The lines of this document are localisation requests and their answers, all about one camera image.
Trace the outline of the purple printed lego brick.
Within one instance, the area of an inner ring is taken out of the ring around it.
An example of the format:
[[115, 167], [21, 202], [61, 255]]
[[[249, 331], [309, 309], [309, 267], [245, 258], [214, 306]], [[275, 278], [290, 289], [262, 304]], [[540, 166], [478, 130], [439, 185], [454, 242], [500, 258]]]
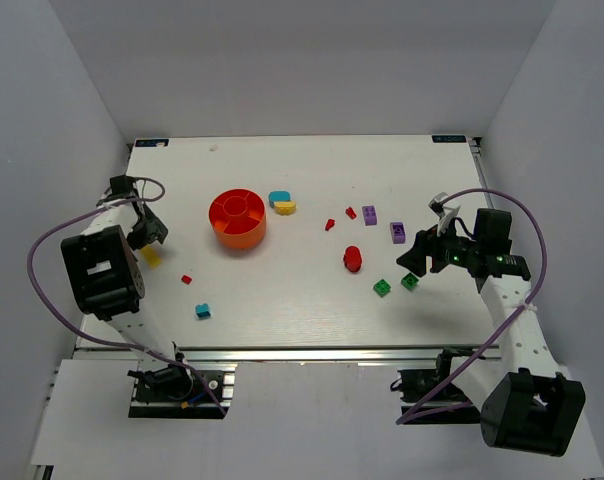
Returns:
[[402, 222], [391, 222], [390, 233], [393, 244], [404, 244], [406, 242], [406, 232]]

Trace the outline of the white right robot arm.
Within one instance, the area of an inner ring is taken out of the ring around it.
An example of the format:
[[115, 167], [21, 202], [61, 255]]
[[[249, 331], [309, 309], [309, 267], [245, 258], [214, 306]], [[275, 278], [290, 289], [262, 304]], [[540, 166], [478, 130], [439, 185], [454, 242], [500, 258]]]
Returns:
[[408, 421], [423, 419], [426, 403], [443, 397], [453, 408], [474, 407], [489, 447], [563, 456], [586, 403], [582, 384], [560, 370], [544, 339], [529, 297], [535, 293], [526, 260], [512, 254], [512, 216], [480, 208], [470, 237], [458, 235], [446, 209], [438, 224], [416, 234], [398, 265], [423, 277], [447, 266], [466, 270], [488, 309], [500, 359], [484, 348], [445, 348], [435, 372], [417, 393]]

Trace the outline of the small teal lego brick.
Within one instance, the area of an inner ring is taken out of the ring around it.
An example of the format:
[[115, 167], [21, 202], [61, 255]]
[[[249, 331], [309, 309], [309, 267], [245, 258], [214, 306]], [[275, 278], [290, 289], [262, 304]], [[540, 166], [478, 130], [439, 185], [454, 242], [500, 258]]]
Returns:
[[199, 320], [211, 317], [211, 310], [207, 303], [197, 304], [194, 308], [194, 311]]

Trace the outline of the teal arched lego brick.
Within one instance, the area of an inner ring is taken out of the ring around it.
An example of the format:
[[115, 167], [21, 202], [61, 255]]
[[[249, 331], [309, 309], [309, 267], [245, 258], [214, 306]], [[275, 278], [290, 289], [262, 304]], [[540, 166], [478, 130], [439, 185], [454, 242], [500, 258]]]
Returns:
[[277, 191], [271, 191], [268, 194], [268, 202], [269, 202], [269, 206], [271, 208], [274, 208], [275, 204], [277, 202], [288, 202], [290, 200], [291, 200], [291, 195], [288, 191], [277, 190]]

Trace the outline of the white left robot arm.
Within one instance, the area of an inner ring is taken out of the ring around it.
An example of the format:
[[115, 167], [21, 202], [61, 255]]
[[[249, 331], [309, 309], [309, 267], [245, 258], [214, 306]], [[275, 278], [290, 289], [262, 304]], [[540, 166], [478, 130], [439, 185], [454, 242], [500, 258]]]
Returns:
[[142, 348], [139, 367], [131, 375], [170, 400], [191, 392], [193, 378], [176, 363], [183, 359], [160, 322], [141, 309], [145, 285], [136, 251], [168, 235], [164, 223], [141, 202], [140, 178], [120, 175], [98, 202], [107, 209], [80, 234], [61, 242], [61, 253], [79, 309], [115, 330], [122, 339]]

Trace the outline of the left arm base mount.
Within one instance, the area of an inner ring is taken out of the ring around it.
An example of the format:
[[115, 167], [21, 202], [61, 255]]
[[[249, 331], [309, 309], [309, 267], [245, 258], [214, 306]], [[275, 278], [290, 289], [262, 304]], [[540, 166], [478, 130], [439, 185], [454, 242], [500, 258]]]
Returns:
[[132, 419], [220, 420], [230, 407], [230, 371], [204, 370], [203, 381], [173, 365], [155, 372], [138, 368], [127, 375], [134, 379]]

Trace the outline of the long yellow lego brick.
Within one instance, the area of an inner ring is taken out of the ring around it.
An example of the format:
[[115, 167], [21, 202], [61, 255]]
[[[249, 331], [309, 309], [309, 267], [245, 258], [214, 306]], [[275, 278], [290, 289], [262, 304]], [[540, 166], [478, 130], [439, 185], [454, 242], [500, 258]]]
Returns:
[[162, 263], [160, 254], [150, 245], [143, 247], [140, 254], [151, 269], [157, 268]]

